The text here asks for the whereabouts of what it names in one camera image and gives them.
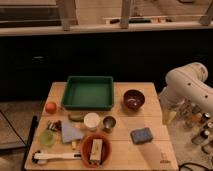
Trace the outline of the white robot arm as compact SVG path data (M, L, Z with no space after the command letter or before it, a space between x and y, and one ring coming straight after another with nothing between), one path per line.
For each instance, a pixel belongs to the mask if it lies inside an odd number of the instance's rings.
M213 114L213 88L205 84L207 78L208 70L199 62L172 69L166 74L166 86L158 96L165 125L186 100Z

